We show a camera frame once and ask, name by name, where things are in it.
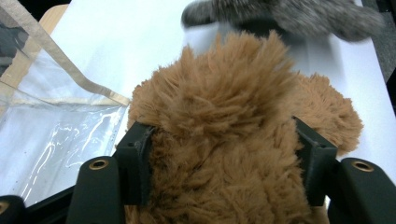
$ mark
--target gray plush toy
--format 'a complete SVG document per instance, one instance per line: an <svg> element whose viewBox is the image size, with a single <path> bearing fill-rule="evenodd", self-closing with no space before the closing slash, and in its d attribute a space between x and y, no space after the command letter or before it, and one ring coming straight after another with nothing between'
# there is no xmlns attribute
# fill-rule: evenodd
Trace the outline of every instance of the gray plush toy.
<svg viewBox="0 0 396 224"><path fill-rule="evenodd" d="M382 16L353 0L204 0L183 11L187 27L215 21L240 25L266 15L287 32L319 37L331 33L346 41L376 35L383 27Z"/></svg>

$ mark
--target transparent plastic bag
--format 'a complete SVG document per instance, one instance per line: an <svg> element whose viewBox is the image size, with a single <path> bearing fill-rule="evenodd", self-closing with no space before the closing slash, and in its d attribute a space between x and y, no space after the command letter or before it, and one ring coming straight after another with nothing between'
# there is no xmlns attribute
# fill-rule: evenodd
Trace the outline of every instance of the transparent plastic bag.
<svg viewBox="0 0 396 224"><path fill-rule="evenodd" d="M0 195L29 206L111 155L129 99L85 78L16 0L0 3L0 75Z"/></svg>

